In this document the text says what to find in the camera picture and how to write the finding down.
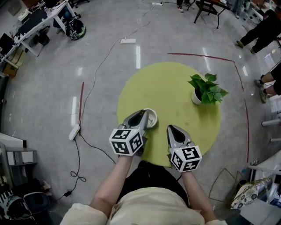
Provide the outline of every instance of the cream t-shirt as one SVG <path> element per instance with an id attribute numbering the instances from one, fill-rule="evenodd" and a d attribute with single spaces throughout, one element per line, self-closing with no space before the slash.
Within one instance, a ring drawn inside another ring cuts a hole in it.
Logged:
<path id="1" fill-rule="evenodd" d="M 126 194 L 113 207 L 110 218 L 90 206 L 73 204 L 61 225 L 203 225 L 204 218 L 174 192 L 164 188 L 142 188 Z M 210 221 L 207 225 L 227 225 Z"/>

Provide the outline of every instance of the cardboard box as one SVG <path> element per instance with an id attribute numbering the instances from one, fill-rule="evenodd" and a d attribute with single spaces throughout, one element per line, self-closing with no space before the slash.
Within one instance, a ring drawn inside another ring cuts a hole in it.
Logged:
<path id="1" fill-rule="evenodd" d="M 16 76 L 17 70 L 17 68 L 7 63 L 3 73 L 6 74 L 8 77 L 14 78 Z"/>

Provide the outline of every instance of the backpack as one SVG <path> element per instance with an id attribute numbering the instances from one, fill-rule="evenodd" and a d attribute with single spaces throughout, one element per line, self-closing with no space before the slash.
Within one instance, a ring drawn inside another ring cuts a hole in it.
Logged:
<path id="1" fill-rule="evenodd" d="M 73 18 L 66 26 L 65 33 L 70 40 L 78 40 L 85 36 L 86 27 L 80 20 Z"/>

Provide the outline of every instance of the round table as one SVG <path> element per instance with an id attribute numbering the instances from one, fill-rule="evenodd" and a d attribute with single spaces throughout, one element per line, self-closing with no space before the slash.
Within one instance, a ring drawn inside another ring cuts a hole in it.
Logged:
<path id="1" fill-rule="evenodd" d="M 161 62 L 140 69 L 125 84 L 118 102 L 118 122 L 135 111 L 151 108 L 158 123 L 147 129 L 143 159 L 159 166 L 171 167 L 168 159 L 167 126 L 172 124 L 187 131 L 201 154 L 205 154 L 220 131 L 220 103 L 195 105 L 190 76 L 195 69 L 175 62 Z"/>

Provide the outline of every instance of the concrete floor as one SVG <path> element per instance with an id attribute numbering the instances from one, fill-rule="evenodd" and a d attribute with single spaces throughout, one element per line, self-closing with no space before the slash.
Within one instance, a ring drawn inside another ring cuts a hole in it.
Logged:
<path id="1" fill-rule="evenodd" d="M 36 173 L 51 184 L 55 198 L 72 189 L 76 181 L 70 176 L 70 171 L 77 170 L 77 150 L 68 135 L 78 122 L 82 82 L 85 82 L 85 96 L 93 85 L 94 72 L 115 40 L 148 22 L 149 25 L 131 36 L 137 39 L 137 43 L 117 43 L 97 73 L 82 124 L 82 134 L 90 144 L 117 159 L 108 137 L 118 125 L 119 94 L 126 81 L 138 71 L 136 46 L 139 46 L 141 68 L 165 61 L 183 63 L 202 74 L 217 73 L 218 83 L 229 92 L 221 107 L 220 133 L 195 171 L 206 192 L 224 167 L 235 174 L 247 166 L 245 102 L 249 115 L 249 162 L 262 161 L 279 150 L 278 142 L 269 143 L 270 138 L 280 137 L 279 126 L 261 127 L 261 122 L 276 117 L 280 99 L 274 98 L 262 104 L 253 83 L 280 61 L 277 43 L 271 43 L 256 55 L 250 53 L 253 43 L 244 49 L 235 46 L 236 40 L 241 39 L 246 30 L 241 25 L 242 21 L 230 11 L 221 14 L 220 27 L 216 29 L 217 17 L 204 12 L 197 23 L 193 23 L 198 11 L 196 6 L 181 14 L 175 4 L 164 4 L 155 6 L 143 16 L 150 9 L 151 5 L 146 0 L 91 0 L 80 5 L 76 11 L 82 15 L 81 20 L 87 27 L 86 35 L 78 41 L 70 41 L 64 33 L 57 35 L 51 28 L 48 34 L 50 42 L 39 57 L 28 53 L 17 76 L 10 81 L 1 130 L 7 135 L 26 139 L 28 147 L 38 151 Z M 233 62 L 167 53 L 203 54 L 233 60 L 244 91 Z M 87 146 L 80 137 L 77 142 L 81 156 L 79 174 L 87 181 L 78 181 L 72 195 L 60 200 L 67 206 L 77 202 L 89 204 L 100 182 L 113 168 L 113 163 L 104 153 Z M 134 157 L 132 170 L 139 161 Z M 175 170 L 172 174 L 179 177 Z M 212 197 L 224 199 L 231 185 L 231 178 L 223 175 Z"/>

